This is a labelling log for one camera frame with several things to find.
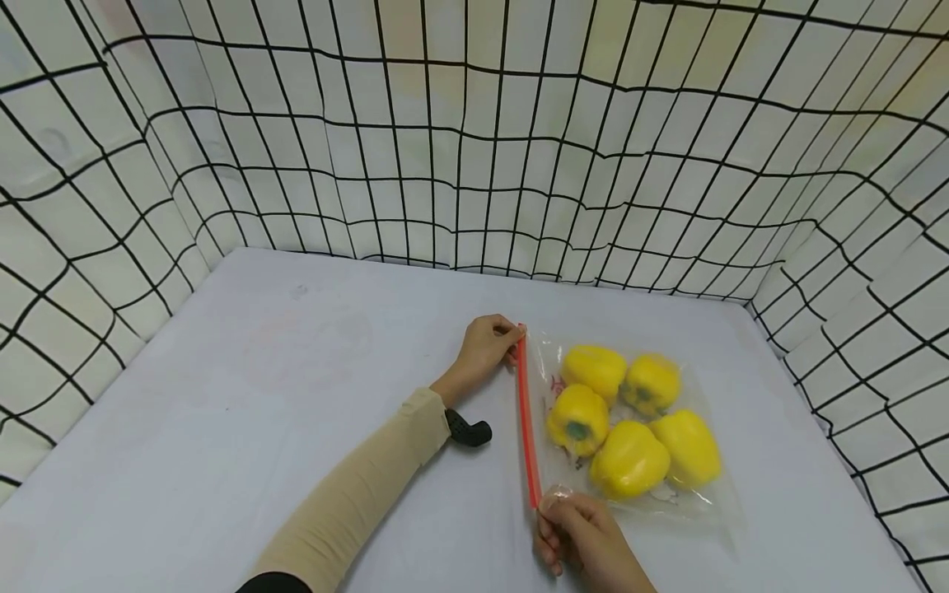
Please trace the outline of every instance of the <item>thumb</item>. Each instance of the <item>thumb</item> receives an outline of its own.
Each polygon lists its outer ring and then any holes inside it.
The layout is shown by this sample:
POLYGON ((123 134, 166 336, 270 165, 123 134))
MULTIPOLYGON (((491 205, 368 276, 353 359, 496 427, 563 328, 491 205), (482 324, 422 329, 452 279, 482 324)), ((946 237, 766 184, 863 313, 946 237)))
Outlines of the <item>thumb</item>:
POLYGON ((553 503, 541 514, 552 524, 566 531, 577 547, 583 547, 584 542, 588 542, 597 533, 597 529, 568 500, 553 503))
POLYGON ((527 328, 518 326, 512 329, 511 331, 509 331, 508 333, 504 334, 503 336, 498 336, 497 339, 504 346, 504 349, 507 350, 511 346, 518 343, 520 339, 524 337, 525 333, 527 333, 527 328))

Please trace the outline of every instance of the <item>hand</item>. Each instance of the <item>hand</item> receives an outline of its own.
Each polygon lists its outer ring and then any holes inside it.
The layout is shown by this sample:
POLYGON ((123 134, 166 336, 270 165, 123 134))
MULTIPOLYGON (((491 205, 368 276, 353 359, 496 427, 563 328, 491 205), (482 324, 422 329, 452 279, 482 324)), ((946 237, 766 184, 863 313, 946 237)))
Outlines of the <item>hand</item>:
POLYGON ((566 562, 591 593, 656 593, 606 504, 584 494, 545 497, 534 551, 559 577, 566 562))
POLYGON ((455 363, 432 383, 432 391, 441 396, 446 408, 485 381, 503 360, 514 364, 514 348, 524 330, 503 315, 478 317, 465 331, 464 342, 455 363))

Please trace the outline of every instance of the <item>fabric wall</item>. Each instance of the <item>fabric wall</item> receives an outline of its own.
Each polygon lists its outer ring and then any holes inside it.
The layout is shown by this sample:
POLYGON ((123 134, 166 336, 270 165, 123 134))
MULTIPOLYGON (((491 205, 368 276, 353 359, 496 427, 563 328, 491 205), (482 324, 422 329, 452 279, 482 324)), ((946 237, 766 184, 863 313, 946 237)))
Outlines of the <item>fabric wall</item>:
POLYGON ((0 11, 0 500, 224 255, 305 250, 745 304, 949 591, 949 2, 0 11))

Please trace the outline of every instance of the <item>red zipper seal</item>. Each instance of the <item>red zipper seal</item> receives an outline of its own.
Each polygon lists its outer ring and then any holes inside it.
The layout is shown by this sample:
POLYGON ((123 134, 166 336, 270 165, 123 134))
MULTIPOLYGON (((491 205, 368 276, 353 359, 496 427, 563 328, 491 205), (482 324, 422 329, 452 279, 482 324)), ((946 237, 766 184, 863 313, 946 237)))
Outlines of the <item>red zipper seal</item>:
POLYGON ((517 343, 517 404, 521 416, 521 440, 524 445, 524 468, 528 478, 530 507, 540 505, 540 474, 537 471, 537 452, 533 442, 533 423, 530 421, 530 390, 528 388, 528 336, 517 343))

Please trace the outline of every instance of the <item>black sleeve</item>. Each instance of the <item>black sleeve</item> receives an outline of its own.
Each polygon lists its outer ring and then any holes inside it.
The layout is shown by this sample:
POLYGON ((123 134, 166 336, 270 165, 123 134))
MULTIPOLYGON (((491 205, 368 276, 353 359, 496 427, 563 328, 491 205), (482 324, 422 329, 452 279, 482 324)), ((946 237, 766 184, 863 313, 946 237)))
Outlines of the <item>black sleeve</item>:
POLYGON ((313 593, 303 581, 286 572, 265 572, 250 579, 237 593, 313 593))

